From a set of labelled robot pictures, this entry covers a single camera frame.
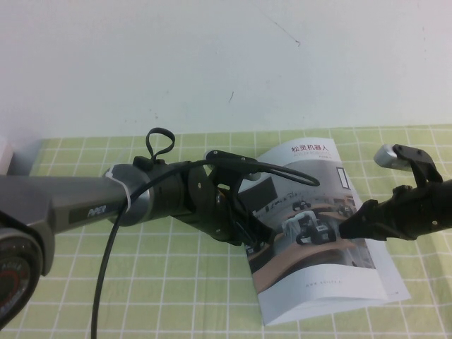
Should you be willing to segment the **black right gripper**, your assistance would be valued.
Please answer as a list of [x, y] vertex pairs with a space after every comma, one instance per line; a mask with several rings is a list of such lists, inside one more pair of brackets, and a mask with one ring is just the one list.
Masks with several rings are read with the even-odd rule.
[[[382, 221], [378, 206], [382, 209]], [[339, 225], [339, 233], [343, 239], [386, 241], [392, 236], [416, 240], [421, 235], [450, 228], [451, 181], [448, 180], [427, 182], [416, 188], [399, 186], [380, 205], [377, 200], [368, 200]]]

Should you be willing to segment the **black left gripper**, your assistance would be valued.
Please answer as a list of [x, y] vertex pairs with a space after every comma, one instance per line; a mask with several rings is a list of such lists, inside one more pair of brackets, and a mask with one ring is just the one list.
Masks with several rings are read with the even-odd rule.
[[246, 205], [240, 203], [242, 216], [233, 211], [231, 195], [226, 190], [195, 192], [191, 205], [176, 214], [176, 219], [209, 235], [219, 242], [255, 247], [272, 244], [274, 230], [261, 222]]

